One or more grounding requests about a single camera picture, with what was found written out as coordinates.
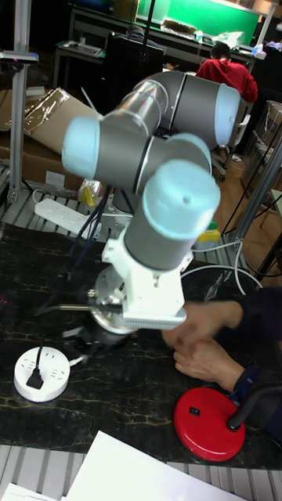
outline power strip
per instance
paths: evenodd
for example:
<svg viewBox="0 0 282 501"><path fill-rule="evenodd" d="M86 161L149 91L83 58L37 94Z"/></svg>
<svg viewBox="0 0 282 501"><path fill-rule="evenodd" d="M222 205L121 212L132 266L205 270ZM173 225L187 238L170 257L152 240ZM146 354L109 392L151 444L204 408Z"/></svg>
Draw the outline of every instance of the power strip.
<svg viewBox="0 0 282 501"><path fill-rule="evenodd" d="M67 357L55 348L44 346L39 369L43 379L40 390L27 386L38 355L39 348L32 348L18 359L14 370L14 384L22 397L32 402L49 402L63 393L70 376L70 363Z"/></svg>
<svg viewBox="0 0 282 501"><path fill-rule="evenodd" d="M68 232L78 235L82 226L86 223L88 216L80 214L65 205L54 202L50 198L45 198L42 202L35 204L34 212L37 216L47 219L54 225L61 226ZM100 234L102 225L98 224L96 233L93 238L97 238ZM89 228L82 233L82 237L87 240L89 236Z"/></svg>

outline red base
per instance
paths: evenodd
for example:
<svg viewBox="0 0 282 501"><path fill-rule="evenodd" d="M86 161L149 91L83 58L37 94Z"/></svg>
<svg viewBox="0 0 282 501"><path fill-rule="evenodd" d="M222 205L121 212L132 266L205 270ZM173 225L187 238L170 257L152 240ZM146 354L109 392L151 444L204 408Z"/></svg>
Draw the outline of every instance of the red base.
<svg viewBox="0 0 282 501"><path fill-rule="evenodd" d="M181 442L196 456L217 463L230 460L244 444L245 427L230 431L227 419L237 407L211 388L188 390L178 400L173 416Z"/></svg>

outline round white socket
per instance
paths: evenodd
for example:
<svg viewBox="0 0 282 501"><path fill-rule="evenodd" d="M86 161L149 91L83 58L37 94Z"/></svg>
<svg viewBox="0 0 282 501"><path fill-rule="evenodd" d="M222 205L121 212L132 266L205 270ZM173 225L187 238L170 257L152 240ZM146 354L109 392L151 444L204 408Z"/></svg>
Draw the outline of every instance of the round white socket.
<svg viewBox="0 0 282 501"><path fill-rule="evenodd" d="M32 402L49 402L63 393L70 376L70 363L67 357L55 348L44 346L39 361L43 379L40 390L27 386L38 355L39 348L32 348L18 359L14 370L14 384L22 397Z"/></svg>

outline white paper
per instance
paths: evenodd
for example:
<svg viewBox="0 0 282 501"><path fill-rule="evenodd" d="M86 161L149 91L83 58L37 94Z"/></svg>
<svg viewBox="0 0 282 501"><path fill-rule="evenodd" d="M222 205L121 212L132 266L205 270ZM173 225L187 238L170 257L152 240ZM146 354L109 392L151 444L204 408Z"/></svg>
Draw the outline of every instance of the white paper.
<svg viewBox="0 0 282 501"><path fill-rule="evenodd" d="M102 431L96 436L67 501L238 501L233 494L184 474Z"/></svg>
<svg viewBox="0 0 282 501"><path fill-rule="evenodd" d="M29 491L19 485L9 484L2 501L55 501L36 492Z"/></svg>
<svg viewBox="0 0 282 501"><path fill-rule="evenodd" d="M58 174L57 172L46 172L45 182L49 185L58 186L58 188L64 187L65 176L63 174Z"/></svg>

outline person in red shirt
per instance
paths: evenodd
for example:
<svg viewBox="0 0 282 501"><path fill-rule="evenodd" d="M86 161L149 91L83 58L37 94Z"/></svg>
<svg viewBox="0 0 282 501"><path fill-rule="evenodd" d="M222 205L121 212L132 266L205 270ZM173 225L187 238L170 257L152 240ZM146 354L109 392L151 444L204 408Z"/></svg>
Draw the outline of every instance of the person in red shirt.
<svg viewBox="0 0 282 501"><path fill-rule="evenodd" d="M243 64L231 63L230 48L221 41L213 46L211 59L203 62L196 77L234 87L248 103L254 103L258 98L258 88L254 78Z"/></svg>

